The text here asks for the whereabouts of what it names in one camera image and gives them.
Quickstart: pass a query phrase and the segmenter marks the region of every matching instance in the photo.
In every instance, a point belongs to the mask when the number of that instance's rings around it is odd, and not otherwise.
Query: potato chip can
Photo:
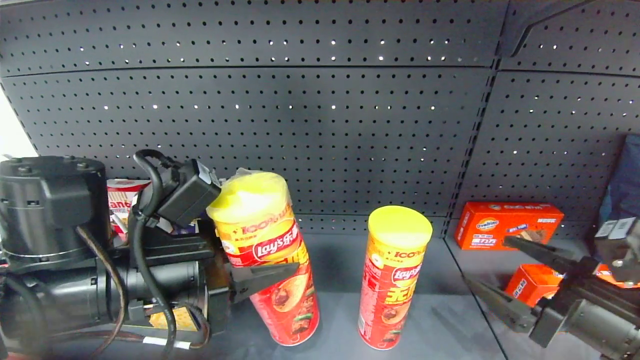
[[[207,213],[233,266],[300,264],[293,276],[250,298],[278,344],[293,346],[309,339],[320,314],[307,248],[284,178],[238,170],[223,183]]]
[[[433,228],[402,206],[374,210],[368,224],[358,331],[370,347],[387,350],[400,339]]]

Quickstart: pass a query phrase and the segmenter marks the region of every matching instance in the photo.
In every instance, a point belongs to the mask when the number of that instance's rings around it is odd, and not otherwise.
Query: snack box
[[[515,250],[503,246],[505,236],[548,243],[563,217],[551,204],[470,201],[454,236],[463,250]]]
[[[111,216],[111,226],[120,235],[122,241],[127,241],[127,232],[124,231],[116,216],[124,226],[127,226],[129,212],[131,210],[131,202],[140,189],[144,189],[149,185],[149,180],[130,180],[130,179],[108,179],[107,180],[107,197],[109,198],[109,209],[113,212]]]
[[[596,276],[621,288],[637,288],[640,285],[626,286],[617,282],[607,265],[600,264]],[[543,264],[522,264],[513,274],[505,292],[533,307],[542,297],[551,299],[558,290],[563,275]]]

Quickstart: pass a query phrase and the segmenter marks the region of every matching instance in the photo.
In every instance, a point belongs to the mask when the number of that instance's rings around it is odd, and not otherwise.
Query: blue package
[[[607,193],[600,206],[598,227],[606,220],[640,217],[640,135],[627,135]]]

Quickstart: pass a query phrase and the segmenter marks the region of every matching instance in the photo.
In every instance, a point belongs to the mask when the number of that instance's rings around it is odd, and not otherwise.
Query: yellow lid
[[[433,227],[424,215],[404,206],[383,206],[369,215],[369,232],[389,246],[401,249],[425,247]]]
[[[272,172],[241,174],[222,185],[220,196],[207,207],[207,214],[218,222],[244,222],[282,212],[288,198],[282,176]]]

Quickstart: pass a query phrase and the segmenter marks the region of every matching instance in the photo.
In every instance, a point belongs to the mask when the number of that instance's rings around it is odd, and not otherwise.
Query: gray shelf surface
[[[455,229],[458,226],[457,223],[457,220],[452,221],[451,229]],[[507,286],[511,276],[521,264],[537,263],[519,251],[461,250],[451,236],[447,236],[445,241],[466,277],[472,277],[502,289]],[[552,238],[549,245],[572,251],[576,259],[588,254],[584,242],[577,238],[572,240]],[[600,353],[566,333],[557,334],[547,348],[541,348],[529,339],[528,334],[517,334],[509,330],[481,301],[480,303],[509,360],[597,360],[600,358]]]
[[[459,359],[504,360],[443,239],[433,238],[424,259],[403,337],[388,351],[367,346],[356,328],[366,235],[306,234],[319,296],[316,333],[297,347],[278,346],[250,302],[233,307],[226,332],[206,349],[176,350],[176,359]],[[60,348],[65,359],[84,359],[98,341]],[[116,343],[101,359],[156,359],[161,347]]]

